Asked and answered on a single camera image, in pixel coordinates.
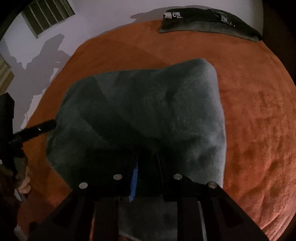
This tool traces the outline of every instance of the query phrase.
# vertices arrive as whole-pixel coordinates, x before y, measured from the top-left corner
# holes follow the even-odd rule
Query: bed
[[[260,42],[194,31],[159,34],[160,20],[135,23],[82,44],[46,90],[28,127],[55,117],[68,88],[98,73],[162,68],[204,58],[218,75],[225,114],[224,190],[277,240],[296,212],[296,87],[280,60]],[[50,167],[46,134],[24,144],[32,191],[18,223],[28,235],[69,194]]]

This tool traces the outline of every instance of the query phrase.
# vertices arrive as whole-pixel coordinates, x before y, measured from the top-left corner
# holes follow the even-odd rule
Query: air vent
[[[36,0],[22,12],[36,38],[75,13],[66,0]]]

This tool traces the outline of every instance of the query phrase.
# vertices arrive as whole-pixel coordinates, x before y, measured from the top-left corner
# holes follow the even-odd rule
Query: dark pillow
[[[261,34],[239,17],[219,9],[175,8],[163,15],[160,33],[192,30],[223,33],[258,42]]]

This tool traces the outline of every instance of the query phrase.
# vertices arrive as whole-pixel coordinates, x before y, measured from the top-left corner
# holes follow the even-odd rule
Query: white wall
[[[64,36],[58,49],[71,56],[77,47],[87,39],[118,26],[134,22],[135,19],[131,18],[133,15],[139,16],[139,13],[163,7],[202,5],[218,8],[235,14],[260,33],[263,32],[262,0],[69,0],[69,3],[75,15],[46,31],[38,39],[34,37],[22,15],[18,15],[0,42],[0,53],[4,59],[12,67],[18,63],[26,69],[27,64],[40,54],[44,43],[58,34]],[[158,13],[159,19],[162,18],[161,13]],[[149,18],[149,15],[146,14],[143,19],[147,20],[147,16]],[[30,80],[22,79],[22,81],[27,81],[30,84]],[[11,85],[7,91],[13,93],[15,92],[14,88]],[[28,97],[33,99],[28,117],[37,107],[42,97],[41,91],[37,97],[34,96],[34,98]]]

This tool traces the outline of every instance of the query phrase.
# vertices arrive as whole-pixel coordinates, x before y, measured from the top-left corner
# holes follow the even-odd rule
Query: person's hand
[[[0,165],[0,175],[2,176],[2,185],[6,189],[10,188],[14,191],[17,189],[19,193],[28,194],[31,191],[30,177],[28,175],[29,167],[28,158],[25,154],[22,157],[14,158],[15,167],[17,169],[17,175],[13,178],[12,170],[6,168],[3,164]]]

